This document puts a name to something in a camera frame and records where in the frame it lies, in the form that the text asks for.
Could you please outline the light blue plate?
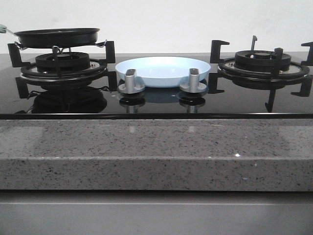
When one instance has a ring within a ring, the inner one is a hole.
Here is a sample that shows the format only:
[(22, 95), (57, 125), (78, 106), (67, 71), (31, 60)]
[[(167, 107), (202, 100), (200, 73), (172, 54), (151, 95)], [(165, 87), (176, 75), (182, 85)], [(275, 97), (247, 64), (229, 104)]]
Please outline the light blue plate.
[(135, 58), (115, 66), (122, 80), (129, 69), (135, 69), (137, 77), (141, 78), (147, 87), (174, 88), (189, 79), (190, 69), (198, 69), (199, 80), (204, 80), (211, 66), (198, 59), (173, 56)]

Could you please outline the black frying pan green handle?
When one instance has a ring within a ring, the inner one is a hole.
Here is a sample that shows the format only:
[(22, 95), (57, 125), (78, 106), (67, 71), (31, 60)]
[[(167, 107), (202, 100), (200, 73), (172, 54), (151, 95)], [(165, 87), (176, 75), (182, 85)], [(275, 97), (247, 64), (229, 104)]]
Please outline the black frying pan green handle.
[(23, 47), (60, 48), (88, 46), (96, 43), (99, 28), (57, 28), (14, 32)]

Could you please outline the silver left stove knob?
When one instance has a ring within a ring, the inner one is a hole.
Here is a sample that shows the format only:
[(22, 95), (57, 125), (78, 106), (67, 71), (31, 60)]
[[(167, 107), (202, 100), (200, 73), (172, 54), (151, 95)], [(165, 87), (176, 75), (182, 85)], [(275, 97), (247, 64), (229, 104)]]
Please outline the silver left stove knob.
[(124, 94), (136, 94), (145, 90), (145, 84), (136, 75), (136, 69), (129, 69), (125, 73), (124, 84), (119, 85), (118, 90)]

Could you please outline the silver stove knob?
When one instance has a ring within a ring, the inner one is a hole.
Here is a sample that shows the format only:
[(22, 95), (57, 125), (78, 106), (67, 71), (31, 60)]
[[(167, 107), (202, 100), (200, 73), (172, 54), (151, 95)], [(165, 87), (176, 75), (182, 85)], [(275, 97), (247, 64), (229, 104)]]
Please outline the silver stove knob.
[(118, 90), (124, 94), (136, 94), (145, 90), (145, 84), (136, 75), (136, 69), (129, 69), (125, 73), (124, 84), (119, 85)]
[(200, 82), (199, 70), (196, 68), (189, 69), (187, 82), (180, 83), (179, 88), (184, 92), (193, 94), (206, 91), (206, 85)]

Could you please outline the silver right stove knob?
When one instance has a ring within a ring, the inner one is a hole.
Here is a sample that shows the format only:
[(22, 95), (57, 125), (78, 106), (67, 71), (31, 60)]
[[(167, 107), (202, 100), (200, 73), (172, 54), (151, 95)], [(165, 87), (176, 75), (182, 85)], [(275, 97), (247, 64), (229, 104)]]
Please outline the silver right stove knob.
[(200, 82), (199, 70), (196, 68), (189, 69), (187, 82), (180, 83), (179, 88), (184, 92), (193, 94), (206, 91), (206, 85)]

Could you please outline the black glass gas cooktop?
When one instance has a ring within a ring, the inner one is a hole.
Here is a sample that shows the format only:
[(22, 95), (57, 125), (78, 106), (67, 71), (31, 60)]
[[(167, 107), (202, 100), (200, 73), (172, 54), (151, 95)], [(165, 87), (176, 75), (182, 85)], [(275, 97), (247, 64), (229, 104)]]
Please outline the black glass gas cooktop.
[(135, 96), (117, 91), (115, 66), (101, 78), (77, 87), (52, 90), (20, 78), (8, 54), (0, 56), (1, 119), (242, 119), (312, 118), (313, 76), (293, 83), (255, 83), (217, 72), (207, 90), (187, 94), (179, 88), (146, 88)]

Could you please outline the black left pan support grate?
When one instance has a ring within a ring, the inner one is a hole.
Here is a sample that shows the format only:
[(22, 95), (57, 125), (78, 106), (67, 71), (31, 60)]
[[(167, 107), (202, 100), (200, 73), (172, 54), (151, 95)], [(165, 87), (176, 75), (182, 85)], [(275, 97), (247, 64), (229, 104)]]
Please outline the black left pan support grate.
[(16, 78), (16, 84), (20, 98), (28, 98), (28, 84), (40, 86), (46, 90), (73, 90), (79, 87), (89, 85), (93, 80), (103, 76), (109, 76), (110, 72), (107, 69), (108, 64), (115, 63), (115, 46), (113, 41), (104, 41), (95, 44), (97, 47), (105, 48), (105, 59), (90, 58), (90, 67), (85, 70), (75, 72), (61, 71), (57, 54), (64, 52), (72, 52), (69, 48), (64, 51), (57, 46), (52, 47), (52, 54), (54, 56), (56, 72), (39, 72), (36, 63), (23, 62), (20, 51), (23, 49), (22, 45), (15, 42), (8, 44), (9, 55), (12, 67), (20, 68), (21, 73)]

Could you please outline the black pan support grate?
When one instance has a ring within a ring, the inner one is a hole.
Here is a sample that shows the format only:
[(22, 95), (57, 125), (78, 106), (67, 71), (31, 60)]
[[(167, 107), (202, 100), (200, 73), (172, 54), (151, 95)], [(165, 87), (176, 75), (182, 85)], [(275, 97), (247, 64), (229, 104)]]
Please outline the black pan support grate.
[(302, 43), (309, 47), (307, 59), (300, 63), (294, 62), (289, 54), (280, 47), (273, 51), (256, 50), (257, 37), (252, 37), (251, 48), (235, 53), (231, 58), (220, 58), (221, 46), (229, 43), (221, 40), (212, 40), (210, 63), (217, 65), (217, 72), (208, 77), (208, 93), (219, 94), (223, 90), (217, 88), (219, 78), (231, 80), (235, 85), (254, 89), (268, 90), (268, 102), (265, 107), (272, 111), (276, 90), (286, 85), (300, 84), (300, 90), (292, 95), (309, 97), (312, 88), (313, 76), (310, 67), (313, 65), (312, 42)]
[(90, 58), (90, 67), (85, 70), (75, 72), (61, 71), (57, 54), (64, 52), (72, 52), (69, 48), (64, 51), (57, 46), (52, 47), (52, 54), (54, 56), (56, 72), (39, 72), (36, 63), (23, 62), (20, 51), (23, 49), (22, 45), (15, 42), (8, 44), (9, 55), (12, 67), (20, 68), (21, 73), (16, 78), (16, 84), (20, 98), (28, 98), (28, 84), (40, 86), (46, 90), (73, 90), (79, 87), (89, 85), (93, 80), (103, 76), (109, 76), (110, 72), (107, 69), (108, 64), (115, 63), (115, 46), (113, 41), (104, 41), (95, 44), (97, 47), (105, 48), (105, 59)]

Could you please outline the black right pan support grate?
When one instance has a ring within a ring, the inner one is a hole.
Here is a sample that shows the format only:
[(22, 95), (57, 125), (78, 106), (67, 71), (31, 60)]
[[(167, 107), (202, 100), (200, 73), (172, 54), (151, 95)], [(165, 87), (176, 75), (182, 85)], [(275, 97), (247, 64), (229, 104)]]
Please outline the black right pan support grate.
[(254, 89), (268, 90), (268, 102), (265, 107), (272, 111), (276, 90), (286, 85), (300, 84), (300, 90), (292, 95), (309, 97), (312, 88), (313, 76), (310, 67), (313, 65), (312, 42), (302, 43), (309, 47), (307, 59), (300, 63), (294, 62), (289, 54), (280, 47), (273, 51), (256, 50), (257, 37), (252, 37), (251, 48), (235, 53), (231, 58), (220, 58), (221, 46), (229, 43), (221, 40), (212, 40), (210, 63), (217, 65), (217, 72), (208, 77), (208, 93), (219, 94), (223, 90), (217, 88), (219, 78), (231, 80), (235, 85)]

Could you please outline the black left gas burner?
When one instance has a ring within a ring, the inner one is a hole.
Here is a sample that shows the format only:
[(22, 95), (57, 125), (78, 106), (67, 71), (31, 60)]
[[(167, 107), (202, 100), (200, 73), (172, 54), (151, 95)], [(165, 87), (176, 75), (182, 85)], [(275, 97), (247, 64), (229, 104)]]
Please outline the black left gas burner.
[[(75, 72), (88, 69), (90, 58), (87, 53), (64, 52), (57, 54), (61, 71)], [(52, 53), (36, 56), (35, 63), (39, 72), (56, 72), (54, 56)]]

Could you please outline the black gas burner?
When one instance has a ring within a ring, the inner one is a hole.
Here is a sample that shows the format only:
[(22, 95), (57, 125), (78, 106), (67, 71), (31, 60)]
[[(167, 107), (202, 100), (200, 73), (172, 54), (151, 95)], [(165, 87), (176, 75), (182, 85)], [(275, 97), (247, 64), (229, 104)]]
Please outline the black gas burner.
[[(75, 72), (88, 69), (90, 58), (87, 53), (64, 52), (57, 54), (61, 71)], [(39, 72), (56, 72), (54, 56), (52, 53), (36, 56), (35, 63)]]
[(271, 72), (277, 59), (277, 49), (268, 50), (243, 50), (235, 53), (234, 67), (246, 71)]

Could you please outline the black right gas burner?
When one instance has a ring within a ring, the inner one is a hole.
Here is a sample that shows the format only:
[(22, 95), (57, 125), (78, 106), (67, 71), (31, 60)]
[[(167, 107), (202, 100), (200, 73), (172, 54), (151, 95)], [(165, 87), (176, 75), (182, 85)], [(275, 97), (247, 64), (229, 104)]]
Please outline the black right gas burner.
[(234, 67), (246, 71), (271, 72), (277, 59), (277, 49), (268, 50), (243, 50), (235, 53)]

